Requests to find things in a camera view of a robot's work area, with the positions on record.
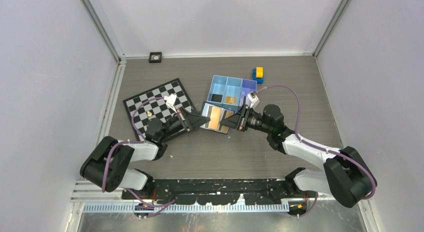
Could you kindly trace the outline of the orange striped credit card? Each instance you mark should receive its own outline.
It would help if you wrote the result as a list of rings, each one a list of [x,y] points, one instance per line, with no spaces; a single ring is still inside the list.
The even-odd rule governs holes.
[[[232,110],[222,107],[208,106],[206,115],[210,118],[210,122],[208,122],[205,127],[215,132],[228,133],[229,128],[221,125],[221,120],[223,118],[228,118],[233,114],[234,112]]]

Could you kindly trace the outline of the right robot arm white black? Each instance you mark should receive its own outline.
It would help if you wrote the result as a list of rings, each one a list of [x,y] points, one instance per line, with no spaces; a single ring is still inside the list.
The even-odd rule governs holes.
[[[244,106],[222,119],[221,124],[242,132],[249,128],[264,132],[273,150],[303,159],[320,169],[319,172],[302,169],[290,176],[285,190],[292,197],[315,191],[330,194],[341,205],[351,208],[375,193],[377,180],[356,149],[328,147],[300,136],[285,125],[277,105],[266,105],[262,113]]]

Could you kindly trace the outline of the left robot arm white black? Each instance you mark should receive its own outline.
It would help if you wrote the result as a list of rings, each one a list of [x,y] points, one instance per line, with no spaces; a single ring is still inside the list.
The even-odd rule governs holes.
[[[181,131],[191,132],[210,121],[200,112],[178,108],[176,115],[162,122],[152,118],[147,123],[143,141],[123,141],[104,137],[80,168],[80,176],[97,185],[103,192],[117,188],[133,189],[142,199],[153,194],[152,177],[139,169],[130,169],[135,161],[154,161],[163,157],[170,137]]]

